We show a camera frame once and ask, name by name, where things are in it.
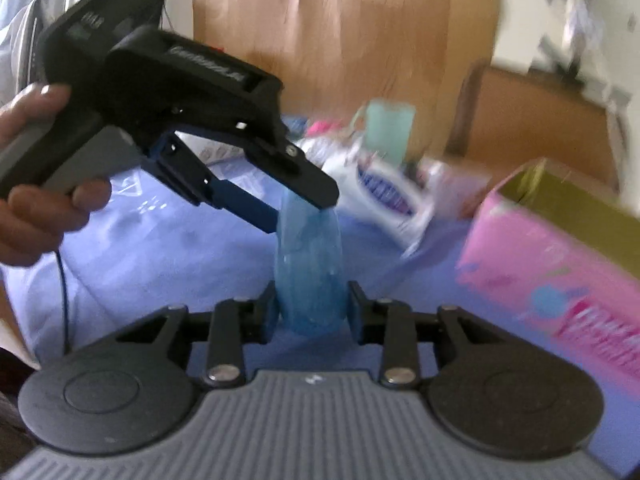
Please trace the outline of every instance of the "green cup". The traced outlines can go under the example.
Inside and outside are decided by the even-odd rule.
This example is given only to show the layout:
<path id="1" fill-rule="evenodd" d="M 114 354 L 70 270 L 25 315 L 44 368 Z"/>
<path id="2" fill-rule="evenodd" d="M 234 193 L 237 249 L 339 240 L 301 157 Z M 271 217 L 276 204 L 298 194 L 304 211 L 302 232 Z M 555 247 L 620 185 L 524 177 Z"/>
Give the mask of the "green cup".
<path id="1" fill-rule="evenodd" d="M 351 126 L 364 119 L 364 147 L 398 168 L 414 124 L 415 106 L 373 99 L 354 115 Z"/>

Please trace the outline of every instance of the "black cable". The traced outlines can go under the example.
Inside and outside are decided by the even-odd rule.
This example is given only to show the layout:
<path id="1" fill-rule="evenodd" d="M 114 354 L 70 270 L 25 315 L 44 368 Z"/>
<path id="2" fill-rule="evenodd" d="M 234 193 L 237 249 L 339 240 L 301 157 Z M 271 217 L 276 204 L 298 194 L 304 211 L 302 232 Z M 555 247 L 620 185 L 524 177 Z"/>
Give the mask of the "black cable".
<path id="1" fill-rule="evenodd" d="M 69 293 L 66 289 L 65 267 L 62 265 L 62 256 L 60 256 L 60 251 L 56 251 L 56 263 L 58 264 L 60 286 L 62 288 L 62 350 L 63 354 L 67 355 L 71 352 L 71 342 L 69 341 Z"/>
<path id="2" fill-rule="evenodd" d="M 166 3 L 164 2 L 164 0 L 162 1 L 162 12 L 164 12 L 164 15 L 166 16 L 166 20 L 169 22 L 169 27 L 171 28 L 172 31 L 175 32 L 174 24 L 171 22 L 171 18 L 169 17 L 169 11 L 166 10 Z M 162 25 L 162 14 L 160 15 L 160 25 Z"/>

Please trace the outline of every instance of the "bottle label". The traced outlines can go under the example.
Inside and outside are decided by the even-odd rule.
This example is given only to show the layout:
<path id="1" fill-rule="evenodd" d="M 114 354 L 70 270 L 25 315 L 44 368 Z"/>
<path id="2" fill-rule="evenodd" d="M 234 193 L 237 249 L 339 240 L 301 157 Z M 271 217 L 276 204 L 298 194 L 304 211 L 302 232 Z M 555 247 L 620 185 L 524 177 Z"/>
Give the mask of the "bottle label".
<path id="1" fill-rule="evenodd" d="M 640 379 L 640 328 L 596 301 L 579 301 L 554 335 Z"/>
<path id="2" fill-rule="evenodd" d="M 408 200 L 393 183 L 375 173 L 368 173 L 358 164 L 358 181 L 372 197 L 387 209 L 403 216 L 414 215 Z"/>

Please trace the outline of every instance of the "black circular pad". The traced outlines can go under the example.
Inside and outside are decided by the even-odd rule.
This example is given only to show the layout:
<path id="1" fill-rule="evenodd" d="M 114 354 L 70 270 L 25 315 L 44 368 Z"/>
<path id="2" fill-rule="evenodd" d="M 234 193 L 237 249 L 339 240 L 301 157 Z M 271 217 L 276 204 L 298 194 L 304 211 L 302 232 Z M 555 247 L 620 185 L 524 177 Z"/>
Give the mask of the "black circular pad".
<path id="1" fill-rule="evenodd" d="M 538 460 L 582 446 L 604 403 L 580 368 L 526 345 L 478 345 L 428 385 L 441 423 L 495 456 Z"/>
<path id="2" fill-rule="evenodd" d="M 33 374 L 18 408 L 44 444 L 107 455 L 161 438 L 185 419 L 195 398 L 185 372 L 152 345 L 118 343 L 71 354 Z"/>

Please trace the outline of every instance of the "human hand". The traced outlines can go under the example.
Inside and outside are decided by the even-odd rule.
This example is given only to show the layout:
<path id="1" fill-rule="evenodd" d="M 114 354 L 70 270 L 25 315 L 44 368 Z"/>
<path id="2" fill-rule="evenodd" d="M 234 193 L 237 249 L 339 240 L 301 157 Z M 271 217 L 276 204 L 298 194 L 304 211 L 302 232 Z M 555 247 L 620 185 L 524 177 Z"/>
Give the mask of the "human hand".
<path id="1" fill-rule="evenodd" d="M 32 85 L 0 108 L 0 150 L 33 121 L 52 120 L 68 103 L 70 89 L 62 85 Z M 0 262 L 17 267 L 35 264 L 44 253 L 60 247 L 65 233 L 78 231 L 89 214 L 107 205 L 111 184 L 92 180 L 70 196 L 16 186 L 0 200 Z"/>

